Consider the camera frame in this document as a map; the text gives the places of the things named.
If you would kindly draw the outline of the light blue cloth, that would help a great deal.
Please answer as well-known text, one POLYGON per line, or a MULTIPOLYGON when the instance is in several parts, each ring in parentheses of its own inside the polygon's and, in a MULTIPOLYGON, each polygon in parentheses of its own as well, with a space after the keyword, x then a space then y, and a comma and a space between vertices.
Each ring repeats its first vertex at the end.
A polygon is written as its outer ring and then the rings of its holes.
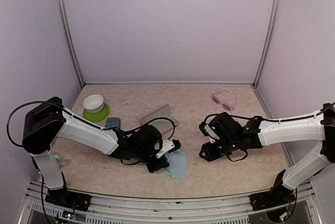
POLYGON ((165 157, 169 166, 164 167, 162 170, 171 178, 183 180, 186 178, 187 156, 179 150, 171 153, 166 153, 165 157))

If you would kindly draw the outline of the pink glasses case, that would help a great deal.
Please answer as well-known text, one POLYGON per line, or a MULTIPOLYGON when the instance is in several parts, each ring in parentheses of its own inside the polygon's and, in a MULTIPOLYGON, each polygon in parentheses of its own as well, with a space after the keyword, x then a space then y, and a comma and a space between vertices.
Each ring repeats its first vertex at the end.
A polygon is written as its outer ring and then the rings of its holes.
POLYGON ((171 115, 170 105, 167 103, 141 116, 139 122, 141 125, 144 125, 152 119, 157 119, 150 124, 156 127, 158 131, 167 138, 168 134, 171 134, 173 131, 173 125, 169 120, 162 118, 170 119, 176 127, 179 126, 179 121, 171 115))

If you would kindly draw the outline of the grey-blue glasses case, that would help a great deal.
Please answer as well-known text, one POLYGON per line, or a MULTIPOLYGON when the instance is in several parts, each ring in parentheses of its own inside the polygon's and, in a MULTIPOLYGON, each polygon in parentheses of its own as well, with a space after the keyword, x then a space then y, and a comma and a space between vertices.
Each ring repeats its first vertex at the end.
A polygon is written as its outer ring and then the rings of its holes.
POLYGON ((120 128, 121 119, 119 117, 108 117, 105 122, 105 128, 120 128))

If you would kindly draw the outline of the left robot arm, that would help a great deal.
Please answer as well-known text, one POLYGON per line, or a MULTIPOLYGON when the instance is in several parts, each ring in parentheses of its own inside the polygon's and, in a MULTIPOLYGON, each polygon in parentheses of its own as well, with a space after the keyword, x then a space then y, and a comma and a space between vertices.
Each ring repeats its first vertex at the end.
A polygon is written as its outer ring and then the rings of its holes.
POLYGON ((25 115, 22 145, 36 163, 53 198, 63 206, 73 201, 73 193, 65 188, 65 178, 52 151, 56 139, 80 143, 126 165, 144 163, 151 173, 169 165, 165 154, 176 147, 172 139, 164 139, 150 122, 123 131, 85 120, 65 108, 58 97, 36 104, 25 115))

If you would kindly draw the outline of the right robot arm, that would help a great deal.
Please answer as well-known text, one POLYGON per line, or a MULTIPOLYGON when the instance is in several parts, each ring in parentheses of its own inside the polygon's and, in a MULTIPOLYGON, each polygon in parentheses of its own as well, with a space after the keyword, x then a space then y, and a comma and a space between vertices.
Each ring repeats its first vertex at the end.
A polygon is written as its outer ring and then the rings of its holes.
POLYGON ((297 117, 268 119, 262 116, 244 117, 229 113, 211 114, 199 129, 210 141, 203 144, 199 156, 214 161, 229 158, 234 151, 247 154, 250 149, 261 149, 273 144, 309 141, 316 146, 294 166, 280 172, 268 193, 268 201, 279 205, 302 182, 334 163, 334 104, 326 103, 321 110, 297 117))

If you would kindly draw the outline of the purple lens pink sunglasses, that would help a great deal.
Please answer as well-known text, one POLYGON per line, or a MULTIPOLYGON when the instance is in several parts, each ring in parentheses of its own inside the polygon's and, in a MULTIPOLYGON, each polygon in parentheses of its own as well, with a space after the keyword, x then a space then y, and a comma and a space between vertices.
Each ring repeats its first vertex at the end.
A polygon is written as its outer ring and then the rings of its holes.
POLYGON ((228 90, 215 92, 211 95, 211 100, 221 106, 224 110, 232 112, 237 103, 237 96, 228 90))

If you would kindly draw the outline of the green plate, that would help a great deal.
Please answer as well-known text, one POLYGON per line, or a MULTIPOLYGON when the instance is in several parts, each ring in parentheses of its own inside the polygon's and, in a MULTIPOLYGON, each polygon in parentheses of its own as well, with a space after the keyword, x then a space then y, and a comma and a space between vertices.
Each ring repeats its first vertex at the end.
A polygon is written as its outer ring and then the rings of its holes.
POLYGON ((105 103, 103 109, 96 113, 89 113, 86 110, 83 111, 83 118, 90 122, 98 122, 105 119, 109 115, 109 106, 105 103))

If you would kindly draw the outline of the white bowl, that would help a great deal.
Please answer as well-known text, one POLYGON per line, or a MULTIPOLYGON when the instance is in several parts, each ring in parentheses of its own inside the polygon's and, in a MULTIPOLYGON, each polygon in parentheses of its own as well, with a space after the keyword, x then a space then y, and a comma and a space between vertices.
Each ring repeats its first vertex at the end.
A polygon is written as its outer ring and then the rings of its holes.
POLYGON ((83 108, 90 114, 99 113, 104 107, 105 101, 102 95, 93 94, 83 100, 83 108))

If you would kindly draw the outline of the light blue mug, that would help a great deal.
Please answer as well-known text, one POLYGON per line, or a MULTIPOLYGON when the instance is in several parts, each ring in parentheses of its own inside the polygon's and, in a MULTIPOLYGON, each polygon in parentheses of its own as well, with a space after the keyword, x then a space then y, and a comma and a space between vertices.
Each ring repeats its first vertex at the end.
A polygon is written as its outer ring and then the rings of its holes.
POLYGON ((61 157, 60 157, 59 155, 55 154, 55 155, 54 155, 54 159, 55 159, 55 161, 56 161, 56 164, 57 164, 58 168, 60 168, 61 165, 62 165, 61 157))

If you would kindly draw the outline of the front aluminium rail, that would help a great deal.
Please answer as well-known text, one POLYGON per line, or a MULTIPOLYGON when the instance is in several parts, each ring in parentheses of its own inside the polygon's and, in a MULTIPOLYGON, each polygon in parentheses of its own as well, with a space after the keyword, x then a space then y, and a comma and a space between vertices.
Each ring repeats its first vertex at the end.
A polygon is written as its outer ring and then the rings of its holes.
POLYGON ((269 209, 254 211, 249 194, 205 198, 154 199, 91 193, 87 212, 40 201, 41 184, 30 182, 19 223, 45 223, 45 211, 60 223, 270 223, 269 209))

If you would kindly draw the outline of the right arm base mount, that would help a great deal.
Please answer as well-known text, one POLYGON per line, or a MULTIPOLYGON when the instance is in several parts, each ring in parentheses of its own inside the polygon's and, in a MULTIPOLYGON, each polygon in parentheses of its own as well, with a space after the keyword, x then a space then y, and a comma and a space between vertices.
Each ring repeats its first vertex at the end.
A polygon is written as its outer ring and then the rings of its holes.
POLYGON ((253 211, 288 204, 290 201, 296 200, 294 191, 283 185, 285 172, 286 170, 282 170, 277 175, 274 185, 268 191, 254 193, 249 196, 253 211))

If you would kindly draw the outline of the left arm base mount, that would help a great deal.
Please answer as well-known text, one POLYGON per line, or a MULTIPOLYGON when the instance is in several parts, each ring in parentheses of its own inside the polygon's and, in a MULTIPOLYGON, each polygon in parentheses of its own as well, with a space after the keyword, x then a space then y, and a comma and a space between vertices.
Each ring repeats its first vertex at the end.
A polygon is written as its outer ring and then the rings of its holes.
POLYGON ((61 189, 48 189, 47 195, 45 197, 46 202, 72 210, 87 212, 92 197, 89 194, 68 190, 65 177, 62 176, 62 179, 63 187, 61 189))

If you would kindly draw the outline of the right aluminium corner post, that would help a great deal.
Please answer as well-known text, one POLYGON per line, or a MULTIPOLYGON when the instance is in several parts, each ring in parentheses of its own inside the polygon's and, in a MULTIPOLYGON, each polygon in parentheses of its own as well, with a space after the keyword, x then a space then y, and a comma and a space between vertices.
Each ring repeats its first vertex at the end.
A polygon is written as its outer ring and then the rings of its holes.
POLYGON ((268 58, 274 30, 275 30, 275 24, 276 24, 276 19, 277 19, 277 13, 280 5, 280 0, 272 0, 272 5, 271 5, 271 11, 270 11, 270 17, 269 17, 269 23, 267 26, 266 34, 265 34, 265 40, 261 52, 261 58, 259 61, 259 65, 255 74, 255 78, 253 81, 253 87, 255 89, 258 89, 260 83, 261 83, 261 78, 265 70, 265 65, 266 61, 268 58))

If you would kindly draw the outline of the aluminium corner post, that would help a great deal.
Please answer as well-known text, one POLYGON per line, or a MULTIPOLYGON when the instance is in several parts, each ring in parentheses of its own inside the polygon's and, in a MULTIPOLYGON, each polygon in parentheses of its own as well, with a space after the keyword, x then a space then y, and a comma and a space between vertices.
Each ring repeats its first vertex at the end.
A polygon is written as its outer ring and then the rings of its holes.
POLYGON ((261 83, 261 78, 265 70, 265 65, 266 61, 268 58, 274 30, 275 30, 275 24, 276 24, 276 19, 277 19, 277 13, 280 5, 280 0, 272 0, 272 5, 271 5, 271 11, 270 11, 270 17, 269 17, 269 23, 267 26, 266 34, 265 34, 265 40, 261 52, 261 58, 259 61, 259 65, 255 74, 255 78, 253 81, 253 87, 255 89, 258 89, 260 83, 261 83))
POLYGON ((66 12, 65 0, 57 0, 57 3, 58 3, 59 12, 60 12, 60 19, 61 19, 61 24, 62 24, 66 44, 67 44, 69 54, 70 54, 70 59, 71 59, 71 62, 74 68, 74 73, 75 73, 80 89, 83 89, 86 83, 84 81, 84 76, 83 76, 83 73, 82 73, 82 70, 79 64, 79 60, 75 52, 74 42, 73 42, 73 38, 71 35, 70 24, 69 24, 67 12, 66 12))

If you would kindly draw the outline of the left aluminium corner post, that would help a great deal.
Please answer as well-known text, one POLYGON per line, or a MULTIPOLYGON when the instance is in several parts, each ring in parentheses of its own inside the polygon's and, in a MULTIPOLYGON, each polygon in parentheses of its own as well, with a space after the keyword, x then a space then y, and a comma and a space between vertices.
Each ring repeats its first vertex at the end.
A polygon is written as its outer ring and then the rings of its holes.
POLYGON ((84 81, 84 76, 83 76, 83 73, 82 73, 82 70, 79 64, 79 60, 75 52, 74 42, 73 42, 73 38, 71 35, 70 24, 69 24, 67 12, 66 12, 65 0, 57 0, 57 3, 58 3, 59 12, 60 12, 60 19, 61 19, 61 24, 62 24, 66 44, 67 44, 69 54, 70 54, 70 59, 71 59, 71 62, 74 68, 74 73, 75 73, 80 89, 83 89, 86 83, 84 81))

